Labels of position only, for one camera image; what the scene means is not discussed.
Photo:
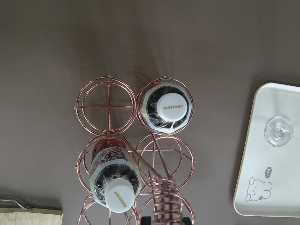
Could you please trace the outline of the wooden cutting board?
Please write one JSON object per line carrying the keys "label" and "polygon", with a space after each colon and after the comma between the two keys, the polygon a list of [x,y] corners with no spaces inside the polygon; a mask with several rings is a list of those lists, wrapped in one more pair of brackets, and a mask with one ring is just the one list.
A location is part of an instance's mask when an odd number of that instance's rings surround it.
{"label": "wooden cutting board", "polygon": [[2,225],[61,225],[63,211],[36,208],[22,198],[0,196],[0,223]]}

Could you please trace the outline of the cream serving tray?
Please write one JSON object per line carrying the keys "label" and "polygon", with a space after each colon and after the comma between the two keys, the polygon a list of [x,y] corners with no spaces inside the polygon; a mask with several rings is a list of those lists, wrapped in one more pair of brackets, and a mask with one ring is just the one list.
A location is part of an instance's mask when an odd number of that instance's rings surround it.
{"label": "cream serving tray", "polygon": [[274,117],[288,118],[300,136],[300,89],[266,83],[254,95],[247,137],[233,198],[244,216],[299,217],[300,141],[272,147],[264,129]]}

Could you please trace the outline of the tea bottle white cap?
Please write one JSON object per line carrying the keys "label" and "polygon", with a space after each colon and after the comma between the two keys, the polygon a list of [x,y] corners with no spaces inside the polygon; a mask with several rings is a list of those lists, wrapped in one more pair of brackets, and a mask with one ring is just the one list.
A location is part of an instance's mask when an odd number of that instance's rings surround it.
{"label": "tea bottle white cap", "polygon": [[142,188],[131,152],[117,139],[97,141],[92,152],[90,189],[94,200],[115,213],[128,211]]}
{"label": "tea bottle white cap", "polygon": [[175,134],[190,122],[194,103],[190,91],[172,78],[156,79],[137,96],[137,116],[150,131],[160,135]]}

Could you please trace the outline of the copper wire bottle basket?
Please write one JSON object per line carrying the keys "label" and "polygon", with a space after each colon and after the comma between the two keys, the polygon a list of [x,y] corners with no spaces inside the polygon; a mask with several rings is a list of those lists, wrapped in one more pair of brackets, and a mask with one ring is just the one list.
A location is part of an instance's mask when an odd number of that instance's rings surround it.
{"label": "copper wire bottle basket", "polygon": [[[76,116],[82,127],[93,135],[76,165],[79,181],[88,192],[77,221],[80,225],[192,225],[195,222],[192,207],[180,193],[194,171],[193,152],[176,136],[179,132],[160,135],[148,130],[137,116],[137,96],[124,81],[110,76],[88,82],[77,96]],[[90,189],[94,146],[108,138],[124,142],[141,174],[141,191],[133,206],[123,213],[98,204]]]}

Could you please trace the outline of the clear wine glass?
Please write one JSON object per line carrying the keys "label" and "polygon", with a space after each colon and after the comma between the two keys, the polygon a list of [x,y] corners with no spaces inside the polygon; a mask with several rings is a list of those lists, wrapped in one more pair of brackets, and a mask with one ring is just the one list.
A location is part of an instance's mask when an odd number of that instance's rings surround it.
{"label": "clear wine glass", "polygon": [[291,121],[282,116],[271,119],[264,129],[264,138],[272,147],[282,147],[291,139],[300,140],[299,136],[293,133]]}

